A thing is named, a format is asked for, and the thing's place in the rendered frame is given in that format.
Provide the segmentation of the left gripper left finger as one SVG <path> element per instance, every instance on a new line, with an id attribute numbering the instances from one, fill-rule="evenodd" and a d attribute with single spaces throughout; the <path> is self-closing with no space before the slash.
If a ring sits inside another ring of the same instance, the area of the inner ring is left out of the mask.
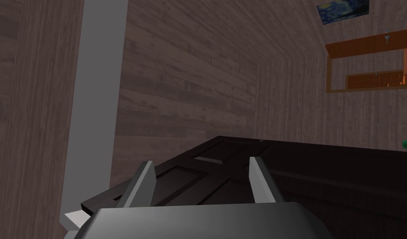
<path id="1" fill-rule="evenodd" d="M 151 206 L 156 186 L 153 161 L 143 161 L 122 194 L 117 208 Z"/>

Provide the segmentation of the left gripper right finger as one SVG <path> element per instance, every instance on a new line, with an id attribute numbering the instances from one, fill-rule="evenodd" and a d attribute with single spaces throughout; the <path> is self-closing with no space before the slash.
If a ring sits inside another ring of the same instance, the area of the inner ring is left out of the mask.
<path id="1" fill-rule="evenodd" d="M 249 181 L 255 203 L 285 202 L 266 164 L 259 156 L 249 158 Z"/>

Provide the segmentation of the orange wooden shelf unit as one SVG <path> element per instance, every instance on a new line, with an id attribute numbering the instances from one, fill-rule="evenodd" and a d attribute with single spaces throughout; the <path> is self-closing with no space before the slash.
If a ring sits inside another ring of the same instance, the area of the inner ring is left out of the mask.
<path id="1" fill-rule="evenodd" d="M 345 90 L 331 89 L 332 60 L 407 49 L 407 29 L 333 42 L 326 44 L 325 48 L 327 51 L 326 93 L 344 92 Z"/>

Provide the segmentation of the blue swirl wall painting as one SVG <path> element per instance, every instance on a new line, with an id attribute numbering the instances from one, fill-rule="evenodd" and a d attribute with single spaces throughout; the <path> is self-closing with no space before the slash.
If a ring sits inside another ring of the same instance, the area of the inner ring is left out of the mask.
<path id="1" fill-rule="evenodd" d="M 323 25 L 369 14 L 370 0 L 333 0 L 318 5 Z"/>

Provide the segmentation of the dark brown panelled door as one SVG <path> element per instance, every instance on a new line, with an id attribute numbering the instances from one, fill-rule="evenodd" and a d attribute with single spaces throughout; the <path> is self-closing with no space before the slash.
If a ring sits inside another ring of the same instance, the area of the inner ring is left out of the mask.
<path id="1" fill-rule="evenodd" d="M 255 203 L 255 156 L 285 202 Z M 407 152 L 217 136 L 154 168 L 151 206 L 117 208 L 127 180 L 74 239 L 407 239 Z"/>

